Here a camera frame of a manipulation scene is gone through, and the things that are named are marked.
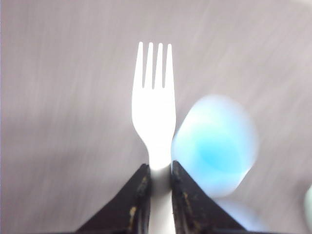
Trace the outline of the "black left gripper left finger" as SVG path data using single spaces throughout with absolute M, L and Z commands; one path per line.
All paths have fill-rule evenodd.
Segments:
M 150 216 L 151 173 L 142 164 L 121 190 L 85 222 L 77 234 L 147 234 Z

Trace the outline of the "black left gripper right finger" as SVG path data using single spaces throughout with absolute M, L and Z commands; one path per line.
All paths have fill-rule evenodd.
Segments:
M 171 185 L 178 234 L 245 233 L 245 228 L 207 196 L 176 160 L 172 162 Z

